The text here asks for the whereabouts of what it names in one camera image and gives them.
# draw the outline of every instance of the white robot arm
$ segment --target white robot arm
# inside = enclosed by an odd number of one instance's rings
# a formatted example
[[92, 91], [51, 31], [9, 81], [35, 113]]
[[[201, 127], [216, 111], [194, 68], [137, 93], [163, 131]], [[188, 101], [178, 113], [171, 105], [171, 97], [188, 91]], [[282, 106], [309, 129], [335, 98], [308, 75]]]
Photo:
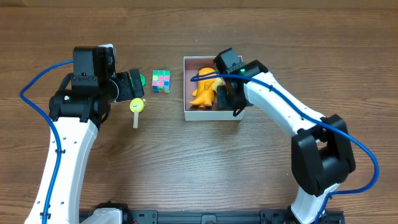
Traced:
[[[325, 116], [305, 106], [302, 102], [296, 99], [292, 94], [285, 90], [274, 78], [271, 72], [261, 72], [253, 78], [256, 80], [270, 83], [276, 89], [283, 93], [291, 102], [294, 103], [301, 111], [304, 111], [310, 117], [320, 118]], [[303, 119], [297, 114], [291, 106], [280, 98], [274, 91], [270, 91], [264, 86], [256, 82], [248, 82], [244, 84], [244, 95], [248, 102], [258, 106], [262, 109], [289, 137], [297, 135], [300, 129], [311, 129], [315, 126], [314, 123]], [[328, 187], [320, 196], [316, 197], [306, 193], [299, 187], [296, 200], [291, 206], [291, 211], [301, 224], [309, 224], [315, 221], [317, 212], [321, 209], [322, 203], [325, 200], [326, 194], [337, 189], [339, 184], [333, 184]]]
[[[109, 115], [110, 104], [142, 97], [138, 69], [116, 73], [116, 51], [111, 44], [99, 47], [76, 47], [73, 51], [73, 73], [68, 74], [50, 100], [50, 118], [58, 131], [62, 149], [57, 149], [53, 132], [40, 189], [26, 224], [79, 223], [81, 186], [88, 155], [101, 123]], [[69, 83], [72, 89], [66, 90]], [[49, 211], [44, 206], [54, 167], [59, 166], [50, 194]], [[124, 219], [119, 208], [99, 208], [85, 224], [120, 224]]]

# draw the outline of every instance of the white box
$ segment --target white box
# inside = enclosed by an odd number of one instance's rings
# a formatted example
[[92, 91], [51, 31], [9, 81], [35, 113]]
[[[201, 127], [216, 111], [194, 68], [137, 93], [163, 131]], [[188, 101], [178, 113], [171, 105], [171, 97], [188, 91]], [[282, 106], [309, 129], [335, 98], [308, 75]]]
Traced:
[[213, 102], [211, 110], [201, 110], [194, 108], [189, 101], [194, 97], [192, 92], [197, 88], [196, 82], [191, 82], [190, 79], [194, 77], [198, 71], [205, 67], [214, 68], [217, 70], [213, 63], [215, 56], [205, 57], [184, 57], [184, 78], [183, 78], [183, 95], [184, 95], [184, 115], [186, 121], [232, 121], [242, 120], [246, 110], [243, 110], [236, 117], [233, 116], [233, 111], [220, 111], [218, 109], [217, 97]]

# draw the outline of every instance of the orange toy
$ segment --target orange toy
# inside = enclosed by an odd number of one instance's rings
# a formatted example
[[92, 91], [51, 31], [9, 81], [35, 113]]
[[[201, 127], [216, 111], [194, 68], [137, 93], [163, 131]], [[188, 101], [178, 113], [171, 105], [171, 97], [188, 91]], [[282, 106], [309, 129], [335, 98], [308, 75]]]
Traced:
[[[212, 68], [203, 68], [199, 70], [199, 75], [205, 75], [211, 72], [215, 72], [215, 70]], [[212, 106], [214, 101], [214, 91], [211, 86], [215, 80], [215, 78], [211, 78], [208, 80], [199, 81], [198, 88], [192, 93], [192, 96], [195, 97], [195, 99], [189, 103], [192, 105], [198, 105], [199, 109], [205, 109], [206, 106]]]

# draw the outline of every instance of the cable clip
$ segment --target cable clip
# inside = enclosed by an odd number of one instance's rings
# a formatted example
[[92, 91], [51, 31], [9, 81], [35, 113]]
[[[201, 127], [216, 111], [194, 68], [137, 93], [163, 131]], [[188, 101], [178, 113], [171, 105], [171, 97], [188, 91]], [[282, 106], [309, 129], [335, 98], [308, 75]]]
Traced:
[[46, 216], [47, 219], [50, 219], [50, 218], [51, 218], [51, 213], [43, 213], [43, 212], [40, 212], [40, 216], [41, 216], [41, 217]]
[[64, 153], [66, 152], [66, 150], [65, 150], [65, 149], [64, 149], [64, 150], [58, 150], [58, 149], [56, 149], [55, 152], [56, 152], [56, 153], [62, 152], [62, 154], [64, 154]]

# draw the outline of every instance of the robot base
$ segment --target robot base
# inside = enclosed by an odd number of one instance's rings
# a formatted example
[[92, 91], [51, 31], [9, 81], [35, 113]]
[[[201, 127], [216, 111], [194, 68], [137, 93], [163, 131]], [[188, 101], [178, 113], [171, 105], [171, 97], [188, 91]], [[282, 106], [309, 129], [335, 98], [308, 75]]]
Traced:
[[[260, 212], [158, 212], [157, 210], [130, 210], [138, 224], [296, 224], [286, 221], [289, 209], [264, 209]], [[80, 213], [80, 222], [91, 213]], [[326, 211], [319, 224], [345, 224], [343, 212]]]

